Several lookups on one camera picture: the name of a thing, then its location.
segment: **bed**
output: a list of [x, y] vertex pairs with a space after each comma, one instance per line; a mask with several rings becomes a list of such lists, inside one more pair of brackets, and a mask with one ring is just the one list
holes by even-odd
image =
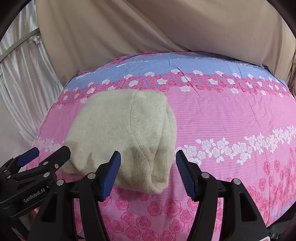
[[[176, 152], [182, 149], [216, 179], [242, 180], [266, 225], [296, 201], [296, 102], [286, 83], [263, 67], [205, 52], [130, 55], [78, 73], [45, 117], [33, 143], [40, 156], [26, 169], [63, 145], [90, 96], [128, 88], [163, 92], [177, 120]], [[77, 180], [63, 172], [57, 176]], [[83, 236], [78, 201], [74, 204], [77, 231]], [[181, 241], [189, 234], [197, 205], [186, 195], [173, 164], [163, 193], [114, 187], [99, 207], [111, 240]], [[219, 238], [222, 213], [220, 199], [213, 241]]]

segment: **blue gripper pad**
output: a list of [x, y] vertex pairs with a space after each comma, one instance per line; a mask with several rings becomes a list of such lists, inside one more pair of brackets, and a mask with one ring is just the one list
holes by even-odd
[[197, 194], [195, 192], [195, 180], [193, 179], [189, 168], [190, 163], [187, 161], [182, 150], [176, 153], [176, 164], [185, 187], [186, 193], [194, 201], [197, 199]]
[[39, 156], [39, 149], [37, 147], [33, 147], [31, 150], [28, 150], [24, 154], [20, 155], [17, 160], [17, 165], [19, 167], [24, 167], [30, 161], [34, 160]]
[[102, 200], [106, 200], [110, 196], [120, 165], [121, 155], [118, 151], [115, 151], [104, 171], [105, 175], [101, 183], [102, 190], [100, 195]]

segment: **folded sweater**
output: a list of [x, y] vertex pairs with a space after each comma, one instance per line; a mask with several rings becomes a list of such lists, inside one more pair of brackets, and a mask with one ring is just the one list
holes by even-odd
[[115, 150], [121, 167], [115, 186], [161, 193], [174, 162], [176, 119], [161, 92], [112, 90], [93, 95], [75, 118], [64, 144], [71, 159], [62, 170], [86, 175]]

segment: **white label sticker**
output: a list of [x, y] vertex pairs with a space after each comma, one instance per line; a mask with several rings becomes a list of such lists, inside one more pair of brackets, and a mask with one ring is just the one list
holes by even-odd
[[261, 239], [261, 240], [259, 240], [259, 241], [270, 241], [270, 237], [266, 237], [266, 238]]

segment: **white satin curtain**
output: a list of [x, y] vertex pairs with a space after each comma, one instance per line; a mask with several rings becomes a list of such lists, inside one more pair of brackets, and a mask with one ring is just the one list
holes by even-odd
[[[0, 42], [0, 54], [36, 28], [35, 1], [31, 1], [7, 30]], [[3, 102], [0, 105], [1, 154], [16, 155], [21, 153], [15, 153], [15, 149], [29, 149], [62, 89], [40, 33], [24, 41], [0, 63], [0, 102]], [[6, 145], [4, 148], [2, 143], [11, 143], [11, 147], [7, 149], [9, 145]]]

